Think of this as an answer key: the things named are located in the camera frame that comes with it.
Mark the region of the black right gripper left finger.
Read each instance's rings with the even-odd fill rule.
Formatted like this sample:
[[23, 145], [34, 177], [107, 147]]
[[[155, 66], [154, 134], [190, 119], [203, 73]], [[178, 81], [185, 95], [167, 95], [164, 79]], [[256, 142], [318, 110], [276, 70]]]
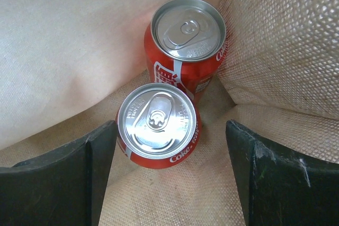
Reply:
[[108, 121], [83, 137], [1, 168], [1, 225], [98, 225], [117, 139]]

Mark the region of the brown canvas tote bag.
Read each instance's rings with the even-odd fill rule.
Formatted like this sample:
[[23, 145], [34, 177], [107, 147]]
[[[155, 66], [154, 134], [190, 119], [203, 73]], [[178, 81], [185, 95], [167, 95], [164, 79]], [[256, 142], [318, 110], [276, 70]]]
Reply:
[[[168, 0], [1, 0], [1, 165], [83, 136], [148, 82], [144, 32]], [[338, 163], [338, 0], [205, 0], [229, 29], [200, 142], [164, 170], [114, 153], [100, 225], [244, 225], [228, 120]]]

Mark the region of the red cola can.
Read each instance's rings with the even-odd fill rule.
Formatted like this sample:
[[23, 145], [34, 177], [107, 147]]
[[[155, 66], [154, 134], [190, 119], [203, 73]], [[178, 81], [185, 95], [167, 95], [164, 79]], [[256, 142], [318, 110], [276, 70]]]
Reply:
[[227, 53], [226, 25], [203, 0], [170, 0], [144, 35], [150, 81], [166, 83], [198, 103]]
[[201, 134], [200, 114], [192, 101], [164, 83], [136, 88], [123, 101], [115, 119], [122, 152], [135, 164], [151, 169], [183, 162]]

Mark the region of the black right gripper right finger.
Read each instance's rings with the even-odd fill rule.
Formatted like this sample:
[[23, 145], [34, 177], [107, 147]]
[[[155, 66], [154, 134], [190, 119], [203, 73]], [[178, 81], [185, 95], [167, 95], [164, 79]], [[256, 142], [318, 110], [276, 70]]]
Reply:
[[246, 225], [338, 225], [338, 164], [229, 120], [226, 140]]

